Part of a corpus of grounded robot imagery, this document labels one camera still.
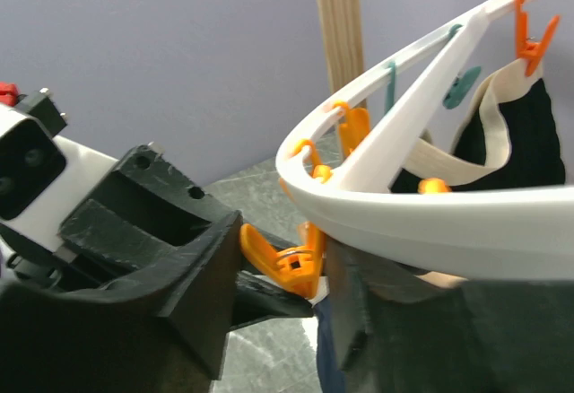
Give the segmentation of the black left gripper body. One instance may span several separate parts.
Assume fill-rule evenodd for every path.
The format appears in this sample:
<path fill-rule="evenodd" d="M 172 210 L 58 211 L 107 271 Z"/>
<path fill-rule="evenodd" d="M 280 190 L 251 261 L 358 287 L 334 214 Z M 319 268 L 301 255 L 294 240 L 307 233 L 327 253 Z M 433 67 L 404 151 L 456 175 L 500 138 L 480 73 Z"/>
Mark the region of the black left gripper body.
<path fill-rule="evenodd" d="M 58 214 L 6 225 L 7 265 L 41 289 L 124 289 L 178 330 L 234 330 L 308 318 L 310 304 L 258 278 L 239 249 L 242 214 L 140 145 Z"/>

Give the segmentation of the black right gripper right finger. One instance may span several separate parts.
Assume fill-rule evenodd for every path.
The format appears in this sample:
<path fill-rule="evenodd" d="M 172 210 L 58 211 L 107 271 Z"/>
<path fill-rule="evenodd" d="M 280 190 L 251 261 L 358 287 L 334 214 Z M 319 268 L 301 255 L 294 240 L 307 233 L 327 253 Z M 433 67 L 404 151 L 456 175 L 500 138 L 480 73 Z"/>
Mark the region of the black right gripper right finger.
<path fill-rule="evenodd" d="M 463 281 L 326 243 L 335 356 L 350 392 L 570 392 L 573 284 Z"/>

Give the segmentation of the navy blue underwear beige waistband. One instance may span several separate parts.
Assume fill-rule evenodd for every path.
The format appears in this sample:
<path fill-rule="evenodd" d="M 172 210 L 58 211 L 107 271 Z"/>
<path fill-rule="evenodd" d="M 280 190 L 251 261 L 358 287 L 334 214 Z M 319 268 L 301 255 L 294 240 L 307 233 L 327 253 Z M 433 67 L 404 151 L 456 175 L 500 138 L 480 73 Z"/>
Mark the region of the navy blue underwear beige waistband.
<path fill-rule="evenodd" d="M 319 280 L 313 310 L 317 319 L 316 366 L 322 392 L 345 393 L 344 373 L 339 369 L 332 329 L 332 309 L 325 277 Z"/>

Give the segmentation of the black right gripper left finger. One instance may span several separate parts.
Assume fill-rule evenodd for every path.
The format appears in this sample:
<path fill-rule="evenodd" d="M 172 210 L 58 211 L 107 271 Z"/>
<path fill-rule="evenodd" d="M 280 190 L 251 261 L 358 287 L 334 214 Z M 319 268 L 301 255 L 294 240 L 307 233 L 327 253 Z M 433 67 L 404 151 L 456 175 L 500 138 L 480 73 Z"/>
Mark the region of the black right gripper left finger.
<path fill-rule="evenodd" d="M 242 217 L 98 289 L 1 283 L 4 392 L 206 392 L 221 374 Z"/>

